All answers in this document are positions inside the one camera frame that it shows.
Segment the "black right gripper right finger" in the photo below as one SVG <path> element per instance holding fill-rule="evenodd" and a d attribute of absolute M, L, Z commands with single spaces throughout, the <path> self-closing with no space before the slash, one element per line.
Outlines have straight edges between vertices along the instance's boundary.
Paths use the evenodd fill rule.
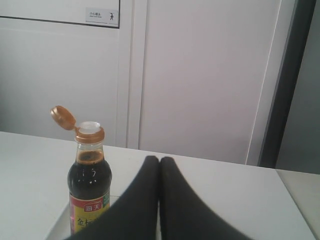
<path fill-rule="evenodd" d="M 159 217 L 163 240 L 250 239 L 212 211 L 167 156 L 160 160 Z"/>

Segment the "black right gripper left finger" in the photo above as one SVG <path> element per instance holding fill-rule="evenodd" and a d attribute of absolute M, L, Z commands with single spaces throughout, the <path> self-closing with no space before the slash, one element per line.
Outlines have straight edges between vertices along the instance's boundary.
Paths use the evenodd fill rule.
<path fill-rule="evenodd" d="M 115 203 L 69 240 L 155 240 L 157 238 L 160 162 L 145 157 L 137 175 Z"/>

